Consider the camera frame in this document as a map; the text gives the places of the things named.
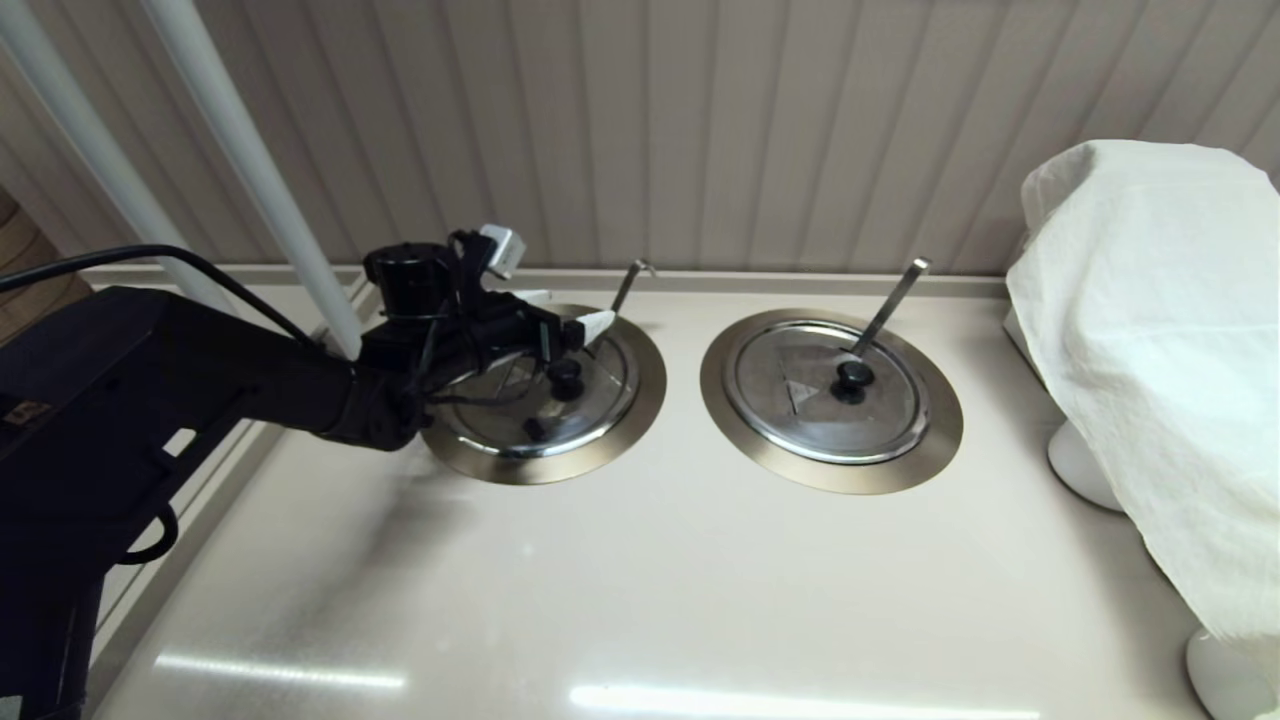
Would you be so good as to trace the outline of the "steel ladle hooked handle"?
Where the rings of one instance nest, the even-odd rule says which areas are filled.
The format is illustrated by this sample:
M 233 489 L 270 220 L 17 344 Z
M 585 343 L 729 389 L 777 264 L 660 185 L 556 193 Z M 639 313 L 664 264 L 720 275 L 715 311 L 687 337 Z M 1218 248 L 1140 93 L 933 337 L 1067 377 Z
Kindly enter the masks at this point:
M 623 275 L 623 279 L 621 281 L 620 287 L 614 293 L 613 301 L 611 304 L 611 310 L 614 314 L 618 315 L 621 314 L 622 307 L 634 287 L 635 281 L 641 274 L 649 274 L 649 277 L 658 277 L 657 269 L 646 259 L 637 258 L 632 260 L 631 264 L 628 265 Z

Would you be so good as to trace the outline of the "hinged steel lid black knob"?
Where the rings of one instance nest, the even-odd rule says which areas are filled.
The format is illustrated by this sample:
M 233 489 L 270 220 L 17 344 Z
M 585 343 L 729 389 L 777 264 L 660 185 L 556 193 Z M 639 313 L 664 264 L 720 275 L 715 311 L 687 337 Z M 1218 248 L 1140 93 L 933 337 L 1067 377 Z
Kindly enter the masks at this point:
M 550 365 L 520 357 L 452 388 L 462 404 L 439 407 L 424 432 L 434 448 L 531 460 L 568 454 L 602 438 L 635 404 L 643 379 L 636 333 L 614 320 L 586 348 Z
M 800 457 L 845 466 L 887 462 L 915 448 L 931 395 L 899 351 L 860 329 L 813 318 L 748 331 L 730 346 L 722 386 L 749 428 Z

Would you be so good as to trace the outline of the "grey metal pole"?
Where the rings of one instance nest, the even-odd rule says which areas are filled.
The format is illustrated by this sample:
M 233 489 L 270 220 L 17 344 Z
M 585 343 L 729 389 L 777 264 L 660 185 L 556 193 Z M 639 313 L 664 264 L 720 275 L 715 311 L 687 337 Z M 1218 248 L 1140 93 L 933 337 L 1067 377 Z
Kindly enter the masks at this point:
M 173 64 L 262 222 L 347 359 L 361 350 L 361 324 L 284 176 L 259 132 L 195 0 L 143 0 Z
M 116 142 L 26 0 L 0 0 L 0 41 L 138 238 L 189 245 Z

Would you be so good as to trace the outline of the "bamboo steamer stack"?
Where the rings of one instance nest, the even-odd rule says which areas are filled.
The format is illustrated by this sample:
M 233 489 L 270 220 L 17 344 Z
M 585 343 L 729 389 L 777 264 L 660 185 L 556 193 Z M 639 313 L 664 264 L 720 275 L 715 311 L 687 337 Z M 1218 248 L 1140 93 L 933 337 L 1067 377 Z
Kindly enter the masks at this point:
M 0 187 L 0 277 L 44 266 L 60 258 L 38 224 Z M 0 347 L 45 316 L 87 299 L 92 292 L 77 274 L 0 291 Z

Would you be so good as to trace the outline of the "white round appliance foot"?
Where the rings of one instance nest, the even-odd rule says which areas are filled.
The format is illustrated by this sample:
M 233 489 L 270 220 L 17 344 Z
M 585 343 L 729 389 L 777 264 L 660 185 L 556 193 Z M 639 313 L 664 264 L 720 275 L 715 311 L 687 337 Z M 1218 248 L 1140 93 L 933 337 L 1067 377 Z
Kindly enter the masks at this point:
M 1211 720 L 1280 720 L 1280 694 L 1263 674 L 1204 628 L 1188 638 L 1184 666 Z
M 1074 495 L 1111 512 L 1125 512 L 1083 434 L 1071 421 L 1066 420 L 1051 436 L 1047 459 L 1055 475 Z

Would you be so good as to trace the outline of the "white cloth cover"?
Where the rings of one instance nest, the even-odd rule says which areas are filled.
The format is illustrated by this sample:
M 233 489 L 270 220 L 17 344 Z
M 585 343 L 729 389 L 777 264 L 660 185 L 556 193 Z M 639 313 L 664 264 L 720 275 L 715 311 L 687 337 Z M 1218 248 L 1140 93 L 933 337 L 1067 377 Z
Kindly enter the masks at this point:
M 1094 140 L 1021 206 L 1050 395 L 1201 624 L 1280 661 L 1280 192 L 1226 150 Z

